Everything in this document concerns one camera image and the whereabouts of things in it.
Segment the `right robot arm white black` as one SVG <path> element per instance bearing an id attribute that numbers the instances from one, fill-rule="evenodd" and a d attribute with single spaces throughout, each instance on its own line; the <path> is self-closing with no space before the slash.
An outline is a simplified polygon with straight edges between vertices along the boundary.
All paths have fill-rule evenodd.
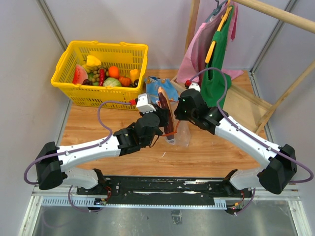
<path id="1" fill-rule="evenodd" d="M 218 107 L 208 107 L 201 93 L 193 88 L 181 93 L 174 114 L 178 120 L 187 120 L 230 141 L 260 164 L 255 169 L 232 170 L 223 184 L 227 196 L 233 197 L 240 190 L 256 187 L 280 194 L 297 172 L 293 147 L 288 144 L 281 147 L 265 140 Z"/>

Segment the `clear zip top bag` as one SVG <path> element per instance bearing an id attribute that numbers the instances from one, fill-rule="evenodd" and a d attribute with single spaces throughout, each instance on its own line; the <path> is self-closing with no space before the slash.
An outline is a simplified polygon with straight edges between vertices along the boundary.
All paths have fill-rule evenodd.
<path id="1" fill-rule="evenodd" d="M 187 148 L 190 143 L 190 130 L 188 121 L 181 121 L 175 118 L 174 111 L 177 108 L 178 103 L 175 101 L 170 101 L 172 120 L 174 127 L 174 134 L 163 135 L 165 141 L 170 145 L 176 145 Z"/>

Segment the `purple sweet potato toy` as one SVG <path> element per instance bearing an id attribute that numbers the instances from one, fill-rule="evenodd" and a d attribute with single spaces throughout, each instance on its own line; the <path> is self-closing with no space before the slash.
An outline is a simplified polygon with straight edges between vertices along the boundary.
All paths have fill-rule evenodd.
<path id="1" fill-rule="evenodd" d="M 164 125 L 165 134 L 169 134 L 174 132 L 174 122 L 172 117 L 171 105 L 168 98 L 168 95 L 164 88 L 158 88 L 158 98 L 160 102 L 160 106 L 163 109 L 166 117 L 166 123 Z"/>

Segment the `red chili pepper toy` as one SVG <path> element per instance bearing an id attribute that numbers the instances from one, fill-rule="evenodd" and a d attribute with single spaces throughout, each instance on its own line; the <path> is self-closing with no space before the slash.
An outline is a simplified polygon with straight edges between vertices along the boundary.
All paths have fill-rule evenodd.
<path id="1" fill-rule="evenodd" d="M 102 87 L 105 81 L 105 70 L 101 68 L 99 70 L 99 86 Z"/>

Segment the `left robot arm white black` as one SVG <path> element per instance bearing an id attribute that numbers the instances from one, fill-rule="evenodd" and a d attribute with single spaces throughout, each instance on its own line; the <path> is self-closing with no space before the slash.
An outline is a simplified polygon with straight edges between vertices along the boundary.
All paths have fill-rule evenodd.
<path id="1" fill-rule="evenodd" d="M 103 174 L 98 169 L 79 169 L 86 162 L 132 154 L 153 145 L 155 136 L 161 136 L 161 127 L 170 123 L 170 110 L 157 104 L 148 105 L 141 117 L 126 128 L 111 131 L 99 140 L 73 146 L 57 147 L 55 142 L 44 145 L 36 158 L 37 185 L 50 190 L 62 184 L 89 189 L 94 194 L 105 190 Z"/>

